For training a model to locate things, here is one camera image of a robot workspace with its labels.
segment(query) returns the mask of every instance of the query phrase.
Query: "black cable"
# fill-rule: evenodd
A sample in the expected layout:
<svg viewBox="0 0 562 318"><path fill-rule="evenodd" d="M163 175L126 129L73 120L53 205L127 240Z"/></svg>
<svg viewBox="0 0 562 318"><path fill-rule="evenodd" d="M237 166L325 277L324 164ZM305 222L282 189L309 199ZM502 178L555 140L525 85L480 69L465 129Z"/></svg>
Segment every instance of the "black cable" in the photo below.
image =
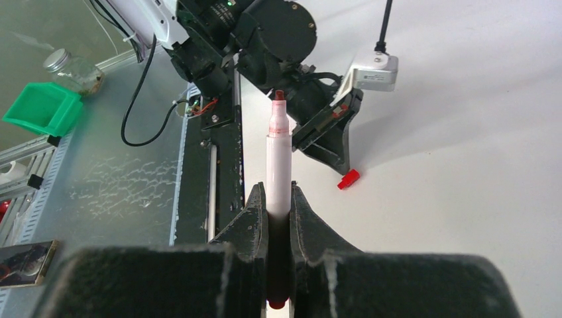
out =
<svg viewBox="0 0 562 318"><path fill-rule="evenodd" d="M330 73L330 72L320 72L320 73L310 73L310 74L305 74L302 76L303 80L322 80L322 79L331 79L333 81L335 81L338 85L341 85L341 77L339 77L338 75L334 74L334 73Z"/></svg>
<svg viewBox="0 0 562 318"><path fill-rule="evenodd" d="M380 38L374 48L377 52L386 53L386 28L388 28L388 19L390 18L390 8L392 7L392 0L386 0L386 8L384 9L384 18L382 19L382 28L380 29Z"/></svg>
<svg viewBox="0 0 562 318"><path fill-rule="evenodd" d="M156 135L154 137L148 139L145 142L141 142L141 143L138 143L138 144L133 144L133 143L129 142L127 140L127 138L125 137L125 127L127 126L127 119L129 119L129 114L131 113L131 109L133 108L133 105L135 104L135 100L137 99L137 96L139 95L139 92L141 91L142 85L144 83L144 79L146 78L146 74L148 73L148 69L149 69L150 65L152 64L152 58L154 57L154 51L156 51L156 35L154 35L152 37L152 46L150 47L150 54L148 55L148 60L146 61L146 65L144 66L144 70L142 71L142 75L140 75L139 83L137 84L137 88L135 89L135 92L133 93L133 96L131 97L131 102L129 103L129 107L127 107L127 111L125 112L125 116L123 116L123 122L121 123L121 140L127 146L131 146L131 147L146 146L147 144L150 144L151 142L155 141L162 134L164 129L166 128L166 124L168 124L168 119L170 118L170 115L172 114L174 109L178 106L178 103L181 102L181 101L185 101L185 99L181 99L180 101L175 102L170 107L170 109L168 110L168 113L166 114L166 118L164 119L164 123L162 124L162 127L160 128L160 130L156 133Z"/></svg>
<svg viewBox="0 0 562 318"><path fill-rule="evenodd" d="M125 29L119 25L119 23L117 22L117 20L115 20L115 18L109 13L109 11L99 2L99 0L89 0L89 4L93 7L93 9L95 10L95 12L97 12L97 14L102 17L104 20L106 20L109 24L113 25L115 28L117 28L118 30L120 30L125 37L129 37L129 34L127 33L127 31L125 31ZM129 42L131 43L131 46L133 47L133 50L135 51L135 55L137 56L137 62L141 63L142 62L142 55L141 55L141 50L139 48L139 44L134 41L133 39L130 39Z"/></svg>

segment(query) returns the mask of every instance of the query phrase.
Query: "marker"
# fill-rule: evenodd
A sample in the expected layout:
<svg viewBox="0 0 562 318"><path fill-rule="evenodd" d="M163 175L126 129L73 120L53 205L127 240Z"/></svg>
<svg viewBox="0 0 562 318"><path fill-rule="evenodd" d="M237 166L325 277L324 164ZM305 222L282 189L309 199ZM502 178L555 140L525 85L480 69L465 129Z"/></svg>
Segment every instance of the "marker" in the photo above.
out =
<svg viewBox="0 0 562 318"><path fill-rule="evenodd" d="M275 92L267 136L265 183L269 242L267 258L267 300L281 309L289 298L289 212L291 210L291 134L287 102L283 91Z"/></svg>
<svg viewBox="0 0 562 318"><path fill-rule="evenodd" d="M270 219L283 220L291 210L291 134L283 91L275 91L271 105L266 153L266 210Z"/></svg>

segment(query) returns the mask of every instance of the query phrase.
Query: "green plastic bin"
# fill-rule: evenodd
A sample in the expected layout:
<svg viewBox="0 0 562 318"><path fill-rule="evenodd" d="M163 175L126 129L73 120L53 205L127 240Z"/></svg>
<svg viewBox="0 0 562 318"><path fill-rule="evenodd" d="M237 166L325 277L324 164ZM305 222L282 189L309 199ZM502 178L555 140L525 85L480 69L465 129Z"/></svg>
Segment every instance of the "green plastic bin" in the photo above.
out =
<svg viewBox="0 0 562 318"><path fill-rule="evenodd" d="M36 134L64 136L82 114L80 97L56 83L29 83L2 120Z"/></svg>

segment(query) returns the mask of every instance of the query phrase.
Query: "metal table surface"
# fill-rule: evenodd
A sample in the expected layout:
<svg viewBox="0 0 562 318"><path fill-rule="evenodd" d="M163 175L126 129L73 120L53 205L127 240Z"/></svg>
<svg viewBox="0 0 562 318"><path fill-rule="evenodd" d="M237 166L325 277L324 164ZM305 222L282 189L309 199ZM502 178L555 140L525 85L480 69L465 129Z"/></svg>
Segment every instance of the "metal table surface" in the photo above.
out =
<svg viewBox="0 0 562 318"><path fill-rule="evenodd" d="M87 246L170 242L183 120L172 115L162 136L144 147L126 146L119 135L143 67L127 58L104 68L107 77L101 91L84 99L84 114L32 238L61 242L51 271ZM156 53L129 117L129 141L153 136L172 100L185 88L168 55ZM2 317L29 317L42 286L12 289Z"/></svg>

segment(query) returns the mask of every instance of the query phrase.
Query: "red marker tip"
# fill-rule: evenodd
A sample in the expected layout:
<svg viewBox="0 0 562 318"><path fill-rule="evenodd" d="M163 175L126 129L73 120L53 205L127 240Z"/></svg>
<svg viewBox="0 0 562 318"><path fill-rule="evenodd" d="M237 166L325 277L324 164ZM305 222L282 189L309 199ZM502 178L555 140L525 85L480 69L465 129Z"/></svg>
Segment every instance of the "red marker tip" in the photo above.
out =
<svg viewBox="0 0 562 318"><path fill-rule="evenodd" d="M285 307L285 301L283 301L282 303L281 303L281 302L277 303L277 302L270 301L270 302L269 302L269 307L271 307L271 308L273 308L273 309L276 309L276 310L283 309L283 307Z"/></svg>
<svg viewBox="0 0 562 318"><path fill-rule="evenodd" d="M275 91L275 100L276 101L284 101L285 100L285 93L282 90L278 89Z"/></svg>

